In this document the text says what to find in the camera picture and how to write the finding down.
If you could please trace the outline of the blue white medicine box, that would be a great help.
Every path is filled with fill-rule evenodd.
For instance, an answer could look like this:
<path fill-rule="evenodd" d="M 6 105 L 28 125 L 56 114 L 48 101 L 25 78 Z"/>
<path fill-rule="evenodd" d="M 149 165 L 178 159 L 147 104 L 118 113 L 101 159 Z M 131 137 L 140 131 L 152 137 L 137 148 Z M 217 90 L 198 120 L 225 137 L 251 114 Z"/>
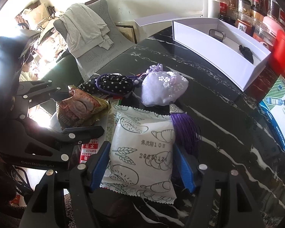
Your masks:
<path fill-rule="evenodd" d="M 285 151 L 285 78 L 279 76 L 260 102 L 260 107 L 269 118 Z"/>

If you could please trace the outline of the white gift box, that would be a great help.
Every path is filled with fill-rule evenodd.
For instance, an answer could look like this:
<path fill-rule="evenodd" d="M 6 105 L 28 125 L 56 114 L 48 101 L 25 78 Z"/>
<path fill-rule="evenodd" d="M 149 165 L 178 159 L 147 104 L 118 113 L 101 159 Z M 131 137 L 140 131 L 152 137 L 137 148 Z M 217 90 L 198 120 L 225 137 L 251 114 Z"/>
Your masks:
<path fill-rule="evenodd" d="M 242 91 L 263 71 L 271 54 L 245 32 L 215 18 L 177 18 L 173 13 L 163 13 L 134 21 L 140 27 L 172 22 L 173 40 L 204 58 Z M 224 31 L 226 37 L 223 42 L 209 36 L 210 29 Z"/>

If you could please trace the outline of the grey chair with cushion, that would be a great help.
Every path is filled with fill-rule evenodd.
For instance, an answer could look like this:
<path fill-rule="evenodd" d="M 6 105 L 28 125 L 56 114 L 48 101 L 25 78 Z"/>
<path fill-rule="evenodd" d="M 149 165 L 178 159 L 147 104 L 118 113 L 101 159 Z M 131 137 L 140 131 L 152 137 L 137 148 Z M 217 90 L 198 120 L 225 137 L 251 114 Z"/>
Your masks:
<path fill-rule="evenodd" d="M 134 46 L 113 22 L 107 0 L 71 5 L 54 22 L 54 27 L 76 59 L 83 80 Z"/>

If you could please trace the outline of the orange jar black lid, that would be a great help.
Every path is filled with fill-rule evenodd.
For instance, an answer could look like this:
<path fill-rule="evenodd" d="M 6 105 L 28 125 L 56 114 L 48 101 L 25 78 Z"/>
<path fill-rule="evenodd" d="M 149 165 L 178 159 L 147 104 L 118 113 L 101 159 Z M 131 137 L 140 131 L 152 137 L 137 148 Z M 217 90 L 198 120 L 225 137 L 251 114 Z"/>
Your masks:
<path fill-rule="evenodd" d="M 264 17 L 266 17 L 267 14 L 264 13 L 262 10 L 256 8 L 255 6 L 251 6 L 251 18 L 262 22 Z"/>

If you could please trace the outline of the white bread snack packet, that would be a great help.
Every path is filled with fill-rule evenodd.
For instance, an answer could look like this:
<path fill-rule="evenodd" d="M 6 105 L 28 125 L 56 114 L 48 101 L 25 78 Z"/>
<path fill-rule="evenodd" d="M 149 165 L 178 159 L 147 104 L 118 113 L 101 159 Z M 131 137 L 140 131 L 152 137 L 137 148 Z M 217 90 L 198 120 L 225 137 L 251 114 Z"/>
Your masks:
<path fill-rule="evenodd" d="M 100 186 L 149 201 L 172 204 L 175 132 L 170 116 L 123 105 L 114 108 L 115 130 Z"/>

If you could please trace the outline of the clear jar orange label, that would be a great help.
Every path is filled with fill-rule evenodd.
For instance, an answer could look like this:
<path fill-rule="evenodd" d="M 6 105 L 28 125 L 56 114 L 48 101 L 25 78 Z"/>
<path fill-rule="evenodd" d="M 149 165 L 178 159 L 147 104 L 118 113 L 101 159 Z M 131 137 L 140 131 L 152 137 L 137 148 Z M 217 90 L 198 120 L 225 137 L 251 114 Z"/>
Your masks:
<path fill-rule="evenodd" d="M 258 20 L 254 20 L 253 27 L 252 37 L 268 50 L 272 51 L 276 38 L 269 32 L 267 26 Z"/>

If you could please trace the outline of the jar with red powder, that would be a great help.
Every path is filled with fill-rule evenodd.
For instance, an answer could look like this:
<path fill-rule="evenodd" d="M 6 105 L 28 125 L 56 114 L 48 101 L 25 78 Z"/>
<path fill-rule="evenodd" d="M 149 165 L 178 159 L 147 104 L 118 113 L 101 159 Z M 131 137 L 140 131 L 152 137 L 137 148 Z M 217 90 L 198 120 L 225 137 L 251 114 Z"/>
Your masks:
<path fill-rule="evenodd" d="M 251 17 L 247 16 L 246 14 L 239 13 L 236 23 L 235 23 L 236 28 L 239 30 L 245 32 L 246 34 L 252 36 L 253 35 L 253 22 Z"/>

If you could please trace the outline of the tall jar dark brown label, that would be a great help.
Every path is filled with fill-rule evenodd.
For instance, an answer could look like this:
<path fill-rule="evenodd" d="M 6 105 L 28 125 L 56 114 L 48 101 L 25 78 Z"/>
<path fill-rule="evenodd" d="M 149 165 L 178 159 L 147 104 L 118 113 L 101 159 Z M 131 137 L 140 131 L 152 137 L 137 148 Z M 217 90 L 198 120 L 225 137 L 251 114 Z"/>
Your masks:
<path fill-rule="evenodd" d="M 278 21 L 279 11 L 280 11 L 279 4 L 276 2 L 276 0 L 267 0 L 267 1 L 268 1 L 267 16 L 275 21 Z"/>

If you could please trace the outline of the purple sachet pouch with tassel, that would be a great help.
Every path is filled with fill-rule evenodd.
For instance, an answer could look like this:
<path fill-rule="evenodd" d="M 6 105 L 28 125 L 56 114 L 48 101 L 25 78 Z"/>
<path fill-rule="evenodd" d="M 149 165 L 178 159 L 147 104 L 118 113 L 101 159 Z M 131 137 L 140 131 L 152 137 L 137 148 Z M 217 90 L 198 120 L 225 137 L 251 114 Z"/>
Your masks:
<path fill-rule="evenodd" d="M 200 134 L 193 118 L 176 105 L 185 94 L 189 82 L 179 73 L 164 71 L 163 65 L 151 65 L 142 74 L 132 77 L 134 85 L 142 87 L 141 101 L 146 107 L 168 106 L 176 135 L 176 143 L 190 155 L 198 157 Z"/>

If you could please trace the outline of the white paper roll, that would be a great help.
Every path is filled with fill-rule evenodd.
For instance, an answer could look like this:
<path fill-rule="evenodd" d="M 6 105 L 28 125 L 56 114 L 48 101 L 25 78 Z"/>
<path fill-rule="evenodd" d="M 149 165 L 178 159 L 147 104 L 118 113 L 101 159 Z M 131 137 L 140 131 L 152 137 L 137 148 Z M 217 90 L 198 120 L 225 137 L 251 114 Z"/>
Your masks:
<path fill-rule="evenodd" d="M 214 0 L 202 0 L 202 16 L 218 18 L 220 14 L 219 3 Z"/>

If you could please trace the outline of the person in cream sweater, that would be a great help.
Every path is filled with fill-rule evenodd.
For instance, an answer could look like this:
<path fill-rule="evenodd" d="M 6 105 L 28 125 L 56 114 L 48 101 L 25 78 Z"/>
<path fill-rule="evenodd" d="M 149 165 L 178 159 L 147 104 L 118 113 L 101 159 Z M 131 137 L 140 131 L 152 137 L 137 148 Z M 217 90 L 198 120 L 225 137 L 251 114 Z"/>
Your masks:
<path fill-rule="evenodd" d="M 26 62 L 22 66 L 22 70 L 19 76 L 19 81 L 24 82 L 24 81 L 37 81 L 38 74 L 34 74 L 33 72 L 30 71 L 31 67 L 31 62 Z"/>

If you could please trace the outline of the black lid dark jar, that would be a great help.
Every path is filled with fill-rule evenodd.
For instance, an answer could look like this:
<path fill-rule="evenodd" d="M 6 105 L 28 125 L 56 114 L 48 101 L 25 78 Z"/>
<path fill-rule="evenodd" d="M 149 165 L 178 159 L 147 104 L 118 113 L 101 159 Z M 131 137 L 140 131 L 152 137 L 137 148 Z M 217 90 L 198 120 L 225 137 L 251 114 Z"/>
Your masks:
<path fill-rule="evenodd" d="M 218 19 L 220 19 L 221 21 L 226 22 L 227 24 L 230 24 L 232 26 L 235 26 L 235 24 L 236 24 L 235 19 L 233 19 L 232 17 L 228 17 L 226 15 L 223 15 L 223 14 L 219 14 Z"/>

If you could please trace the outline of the red white packet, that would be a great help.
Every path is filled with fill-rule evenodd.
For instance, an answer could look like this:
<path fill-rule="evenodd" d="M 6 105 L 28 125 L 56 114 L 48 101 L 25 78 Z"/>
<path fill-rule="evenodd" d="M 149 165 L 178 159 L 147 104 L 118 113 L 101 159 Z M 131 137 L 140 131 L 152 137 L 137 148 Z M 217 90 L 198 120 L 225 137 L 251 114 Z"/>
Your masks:
<path fill-rule="evenodd" d="M 91 155 L 98 153 L 104 141 L 111 142 L 113 139 L 115 129 L 114 105 L 120 104 L 121 100 L 117 97 L 111 97 L 108 100 L 111 104 L 111 109 L 106 116 L 95 123 L 96 126 L 101 126 L 104 129 L 104 134 L 97 139 L 91 139 L 87 144 L 82 144 L 80 163 L 86 163 Z"/>

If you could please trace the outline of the pink plastic jar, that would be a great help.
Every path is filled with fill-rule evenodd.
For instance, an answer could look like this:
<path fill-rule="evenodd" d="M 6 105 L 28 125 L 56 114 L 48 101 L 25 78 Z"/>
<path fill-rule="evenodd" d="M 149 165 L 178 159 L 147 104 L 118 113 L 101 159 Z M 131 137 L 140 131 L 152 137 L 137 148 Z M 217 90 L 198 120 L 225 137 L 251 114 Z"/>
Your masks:
<path fill-rule="evenodd" d="M 270 17 L 264 17 L 263 24 L 266 25 L 266 27 L 269 30 L 269 33 L 272 34 L 273 36 L 276 36 L 279 30 L 284 31 L 283 27 Z"/>

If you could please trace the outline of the red plastic canister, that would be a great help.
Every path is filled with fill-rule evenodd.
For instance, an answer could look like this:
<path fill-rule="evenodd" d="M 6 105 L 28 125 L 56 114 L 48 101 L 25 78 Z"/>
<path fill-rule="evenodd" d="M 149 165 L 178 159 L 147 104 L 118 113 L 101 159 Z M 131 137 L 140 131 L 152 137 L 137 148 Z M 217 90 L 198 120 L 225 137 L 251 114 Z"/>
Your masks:
<path fill-rule="evenodd" d="M 269 65 L 277 75 L 285 78 L 285 32 L 278 30 L 269 58 Z"/>

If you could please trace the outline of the black polka dot scrunchie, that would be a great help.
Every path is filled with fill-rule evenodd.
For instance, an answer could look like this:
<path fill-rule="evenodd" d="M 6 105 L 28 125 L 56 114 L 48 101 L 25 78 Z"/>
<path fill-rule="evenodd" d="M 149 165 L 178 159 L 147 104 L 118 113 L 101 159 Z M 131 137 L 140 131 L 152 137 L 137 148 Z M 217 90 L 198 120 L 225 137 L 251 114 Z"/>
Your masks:
<path fill-rule="evenodd" d="M 125 96 L 134 89 L 134 81 L 121 74 L 92 75 L 78 86 L 91 95 Z"/>

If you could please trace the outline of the red label sauce jar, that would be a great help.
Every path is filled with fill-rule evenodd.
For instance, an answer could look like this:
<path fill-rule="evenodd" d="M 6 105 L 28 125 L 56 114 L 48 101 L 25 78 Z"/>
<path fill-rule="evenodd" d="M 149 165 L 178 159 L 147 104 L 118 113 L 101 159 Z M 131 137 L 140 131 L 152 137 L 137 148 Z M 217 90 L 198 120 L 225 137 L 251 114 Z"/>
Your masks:
<path fill-rule="evenodd" d="M 226 16 L 227 14 L 227 0 L 214 0 L 219 3 L 220 14 Z"/>

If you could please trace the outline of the brown red snack packet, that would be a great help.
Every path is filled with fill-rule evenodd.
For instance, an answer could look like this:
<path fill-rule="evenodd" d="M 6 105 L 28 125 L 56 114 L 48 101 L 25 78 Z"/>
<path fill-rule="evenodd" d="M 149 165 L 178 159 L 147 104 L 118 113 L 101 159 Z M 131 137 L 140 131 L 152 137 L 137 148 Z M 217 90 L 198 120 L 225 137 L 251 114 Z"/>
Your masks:
<path fill-rule="evenodd" d="M 108 100 L 95 97 L 70 85 L 68 97 L 56 103 L 56 116 L 63 130 L 88 127 L 106 116 L 110 108 Z"/>

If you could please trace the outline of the light grey garment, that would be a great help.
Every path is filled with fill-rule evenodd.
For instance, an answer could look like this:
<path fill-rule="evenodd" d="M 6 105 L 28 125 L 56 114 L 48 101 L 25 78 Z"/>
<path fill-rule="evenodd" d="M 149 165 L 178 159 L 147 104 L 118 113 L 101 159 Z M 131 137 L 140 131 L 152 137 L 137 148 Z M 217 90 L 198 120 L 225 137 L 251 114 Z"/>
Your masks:
<path fill-rule="evenodd" d="M 114 42 L 108 36 L 107 24 L 84 4 L 71 5 L 61 17 L 67 30 L 66 43 L 70 53 L 79 58 L 96 46 L 109 50 Z"/>

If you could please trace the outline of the red foil bag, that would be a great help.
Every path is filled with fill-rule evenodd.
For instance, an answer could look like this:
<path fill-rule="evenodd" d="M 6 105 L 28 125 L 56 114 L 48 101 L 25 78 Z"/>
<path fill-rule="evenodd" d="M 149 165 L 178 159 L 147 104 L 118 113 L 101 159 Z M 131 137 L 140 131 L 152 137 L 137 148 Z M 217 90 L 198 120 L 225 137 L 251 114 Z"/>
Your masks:
<path fill-rule="evenodd" d="M 285 30 L 285 12 L 283 11 L 282 8 L 279 9 L 279 23 Z"/>

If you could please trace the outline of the jar of seeds black lid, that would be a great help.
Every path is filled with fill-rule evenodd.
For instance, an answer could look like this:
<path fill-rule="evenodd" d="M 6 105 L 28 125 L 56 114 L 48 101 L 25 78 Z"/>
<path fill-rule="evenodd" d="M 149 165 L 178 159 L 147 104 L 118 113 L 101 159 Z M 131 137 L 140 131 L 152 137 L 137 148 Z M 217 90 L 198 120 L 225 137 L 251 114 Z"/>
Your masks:
<path fill-rule="evenodd" d="M 251 2 L 249 0 L 238 0 L 238 12 L 251 16 Z"/>

